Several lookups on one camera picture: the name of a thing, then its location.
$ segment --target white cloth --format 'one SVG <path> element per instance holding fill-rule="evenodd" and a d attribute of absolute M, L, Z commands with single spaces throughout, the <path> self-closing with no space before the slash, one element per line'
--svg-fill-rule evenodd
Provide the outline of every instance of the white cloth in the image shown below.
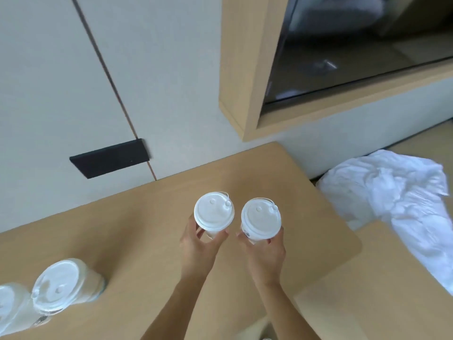
<path fill-rule="evenodd" d="M 317 187 L 351 229 L 380 219 L 453 295 L 453 228 L 442 165 L 378 150 L 328 171 Z"/>

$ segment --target wooden shelf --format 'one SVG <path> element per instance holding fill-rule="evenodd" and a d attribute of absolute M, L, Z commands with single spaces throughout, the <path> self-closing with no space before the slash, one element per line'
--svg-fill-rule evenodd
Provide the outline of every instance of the wooden shelf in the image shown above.
<path fill-rule="evenodd" d="M 336 87 L 261 114 L 288 0 L 223 0 L 219 107 L 243 141 L 453 77 L 453 59 Z"/>

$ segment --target clear plastic cup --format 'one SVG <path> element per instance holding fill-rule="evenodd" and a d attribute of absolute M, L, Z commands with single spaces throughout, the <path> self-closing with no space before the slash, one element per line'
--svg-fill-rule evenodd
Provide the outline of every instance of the clear plastic cup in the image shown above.
<path fill-rule="evenodd" d="M 281 225 L 279 208 L 268 198 L 253 198 L 242 208 L 241 230 L 253 244 L 273 238 Z"/>
<path fill-rule="evenodd" d="M 49 316 L 35 310 L 25 286 L 17 283 L 0 286 L 0 336 L 37 327 L 49 320 Z"/>
<path fill-rule="evenodd" d="M 210 192 L 195 204 L 193 215 L 209 238 L 227 228 L 234 218 L 234 205 L 226 192 Z"/>
<path fill-rule="evenodd" d="M 43 315 L 57 314 L 72 304 L 92 302 L 105 290 L 103 276 L 80 259 L 67 259 L 49 266 L 32 290 L 35 309 Z"/>

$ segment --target right hand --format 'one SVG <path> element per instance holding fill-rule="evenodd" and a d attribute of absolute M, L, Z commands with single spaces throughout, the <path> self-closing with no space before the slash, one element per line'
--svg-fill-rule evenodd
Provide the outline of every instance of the right hand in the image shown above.
<path fill-rule="evenodd" d="M 283 228 L 270 241 L 251 244 L 242 231 L 236 234 L 247 255 L 249 272 L 257 287 L 280 284 L 280 273 L 285 260 Z"/>

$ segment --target white cup lid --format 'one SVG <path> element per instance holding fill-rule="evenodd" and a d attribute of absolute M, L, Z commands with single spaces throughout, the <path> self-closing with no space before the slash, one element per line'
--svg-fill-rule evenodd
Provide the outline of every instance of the white cup lid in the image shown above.
<path fill-rule="evenodd" d="M 207 231 L 221 231 L 233 221 L 234 205 L 228 194 L 210 192 L 197 201 L 193 215 L 201 228 Z"/>
<path fill-rule="evenodd" d="M 62 260 L 49 266 L 33 286 L 35 309 L 52 313 L 70 306 L 83 285 L 86 271 L 86 265 L 78 259 Z"/>
<path fill-rule="evenodd" d="M 249 200 L 241 212 L 242 224 L 258 238 L 273 238 L 280 231 L 282 221 L 279 208 L 272 200 Z"/>
<path fill-rule="evenodd" d="M 14 320 L 26 296 L 30 298 L 30 293 L 19 284 L 0 286 L 0 335 Z"/>

